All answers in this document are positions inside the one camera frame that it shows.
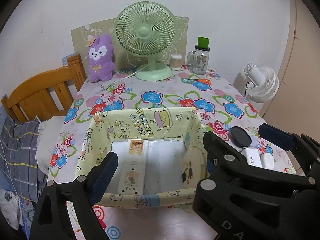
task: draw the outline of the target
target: glass jar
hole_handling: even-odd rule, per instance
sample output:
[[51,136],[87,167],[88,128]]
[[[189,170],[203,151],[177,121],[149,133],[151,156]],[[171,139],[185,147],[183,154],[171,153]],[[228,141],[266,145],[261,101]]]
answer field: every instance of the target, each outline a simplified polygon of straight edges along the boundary
[[205,75],[207,72],[210,48],[195,46],[194,51],[190,51],[187,56],[187,64],[191,66],[191,71],[197,75]]

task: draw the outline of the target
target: fan base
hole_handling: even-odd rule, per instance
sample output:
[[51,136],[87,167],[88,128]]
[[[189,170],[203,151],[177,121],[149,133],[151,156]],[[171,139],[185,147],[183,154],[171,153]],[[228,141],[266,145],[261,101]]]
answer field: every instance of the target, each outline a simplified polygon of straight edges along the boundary
[[[145,65],[140,66],[137,71],[143,68]],[[151,70],[150,67],[146,67],[145,69],[137,72],[135,74],[136,78],[146,81],[158,81],[164,80],[170,77],[172,74],[169,66],[163,63],[156,63],[155,70]]]

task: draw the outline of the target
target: purple plush toy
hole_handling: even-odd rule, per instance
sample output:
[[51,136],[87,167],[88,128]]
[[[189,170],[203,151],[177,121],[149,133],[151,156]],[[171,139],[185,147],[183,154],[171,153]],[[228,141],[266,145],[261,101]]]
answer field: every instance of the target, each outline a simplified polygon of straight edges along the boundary
[[97,37],[89,46],[89,81],[109,81],[112,78],[112,71],[115,64],[112,62],[113,46],[111,37],[104,34]]

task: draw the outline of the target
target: green lid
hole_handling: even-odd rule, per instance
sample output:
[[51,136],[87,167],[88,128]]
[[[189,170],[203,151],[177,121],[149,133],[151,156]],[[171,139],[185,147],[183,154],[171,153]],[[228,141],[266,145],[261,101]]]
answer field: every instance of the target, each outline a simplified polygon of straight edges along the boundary
[[198,37],[198,47],[208,48],[209,47],[209,39],[205,37]]

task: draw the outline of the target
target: yellow bow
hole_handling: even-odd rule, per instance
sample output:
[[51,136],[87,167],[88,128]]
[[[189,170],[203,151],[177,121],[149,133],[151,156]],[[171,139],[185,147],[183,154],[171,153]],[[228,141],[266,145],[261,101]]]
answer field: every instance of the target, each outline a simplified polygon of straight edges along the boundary
[[94,70],[95,73],[96,73],[96,72],[99,72],[99,71],[98,71],[99,68],[101,68],[101,65],[92,67],[92,69]]

